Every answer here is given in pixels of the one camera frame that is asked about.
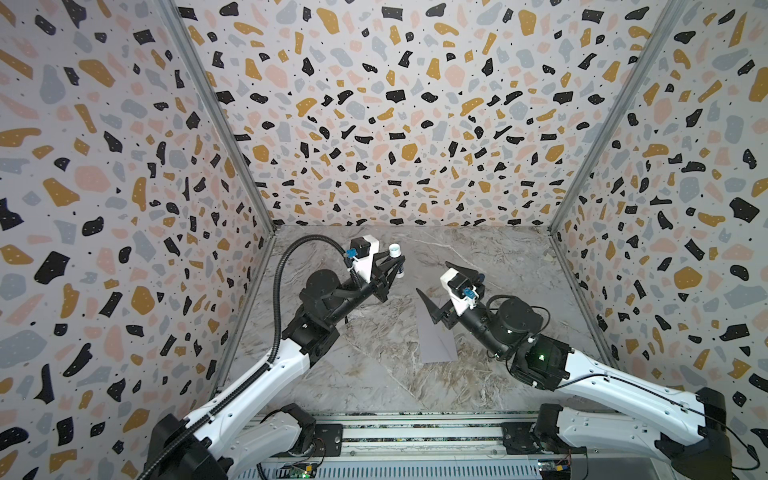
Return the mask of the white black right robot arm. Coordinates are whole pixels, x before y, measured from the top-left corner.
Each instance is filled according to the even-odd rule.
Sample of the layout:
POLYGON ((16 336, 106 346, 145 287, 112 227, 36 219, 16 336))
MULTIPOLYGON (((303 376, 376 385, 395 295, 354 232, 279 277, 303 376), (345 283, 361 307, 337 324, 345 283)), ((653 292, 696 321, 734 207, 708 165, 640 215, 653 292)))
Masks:
POLYGON ((514 295, 483 298, 484 277, 450 264, 440 278, 448 301, 419 296, 435 324, 464 327, 517 381, 610 408, 588 413, 544 403, 526 432, 506 441, 514 453, 568 454, 588 449, 633 452, 667 462, 688 479, 728 479, 733 473, 725 400, 704 387, 695 393, 653 384, 544 335, 543 307, 514 295))

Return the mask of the lavender envelope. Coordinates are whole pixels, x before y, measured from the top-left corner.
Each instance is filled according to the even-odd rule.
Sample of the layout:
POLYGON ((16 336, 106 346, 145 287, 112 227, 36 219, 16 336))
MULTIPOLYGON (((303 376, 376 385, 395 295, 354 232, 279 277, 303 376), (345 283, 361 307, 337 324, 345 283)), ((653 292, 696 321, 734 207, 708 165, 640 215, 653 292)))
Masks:
POLYGON ((458 359, 453 333, 442 325, 432 323, 423 302, 417 308, 416 323, 423 363, 448 363, 458 359))

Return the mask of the blue glue stick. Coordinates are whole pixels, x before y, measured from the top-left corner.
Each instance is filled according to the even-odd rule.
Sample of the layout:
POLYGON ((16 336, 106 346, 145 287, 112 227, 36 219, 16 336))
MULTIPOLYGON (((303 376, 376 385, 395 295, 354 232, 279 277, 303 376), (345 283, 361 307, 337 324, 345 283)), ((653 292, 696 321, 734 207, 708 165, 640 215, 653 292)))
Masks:
MULTIPOLYGON (((402 249, 398 243, 392 243, 388 247, 389 257, 392 259, 400 258, 402 256, 402 249)), ((404 264, 401 263, 397 268, 396 278, 400 279, 404 277, 404 264)))

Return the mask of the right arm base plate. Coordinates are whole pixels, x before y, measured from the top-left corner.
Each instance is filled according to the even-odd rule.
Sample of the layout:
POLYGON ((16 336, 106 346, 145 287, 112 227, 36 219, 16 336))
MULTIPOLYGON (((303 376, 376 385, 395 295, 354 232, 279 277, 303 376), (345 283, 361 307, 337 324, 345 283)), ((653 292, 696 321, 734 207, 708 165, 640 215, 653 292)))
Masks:
POLYGON ((502 445, 508 455, 588 452, 584 446, 567 443, 557 426, 540 425, 538 422, 504 422, 501 432, 502 445))

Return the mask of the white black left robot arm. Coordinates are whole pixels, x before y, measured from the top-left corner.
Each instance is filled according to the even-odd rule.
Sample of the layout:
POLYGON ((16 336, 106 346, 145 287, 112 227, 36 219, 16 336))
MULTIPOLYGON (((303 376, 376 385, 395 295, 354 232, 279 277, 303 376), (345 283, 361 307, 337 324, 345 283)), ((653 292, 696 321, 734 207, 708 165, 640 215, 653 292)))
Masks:
POLYGON ((369 297, 385 301, 405 258, 398 245, 353 261, 340 282, 332 270, 306 281, 294 318, 275 353, 182 419, 169 414, 153 428, 143 479, 235 479, 268 458, 315 450, 315 419, 296 404, 250 423, 272 399, 314 366, 339 337, 337 325, 369 297))

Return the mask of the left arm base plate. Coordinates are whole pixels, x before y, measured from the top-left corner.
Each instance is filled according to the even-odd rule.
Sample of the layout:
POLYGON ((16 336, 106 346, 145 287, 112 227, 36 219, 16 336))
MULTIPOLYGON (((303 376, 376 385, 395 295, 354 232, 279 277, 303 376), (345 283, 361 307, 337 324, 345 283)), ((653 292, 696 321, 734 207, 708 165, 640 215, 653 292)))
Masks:
POLYGON ((344 426, 340 423, 316 424, 302 427, 296 443, 287 451, 292 457, 339 457, 344 439, 344 426))

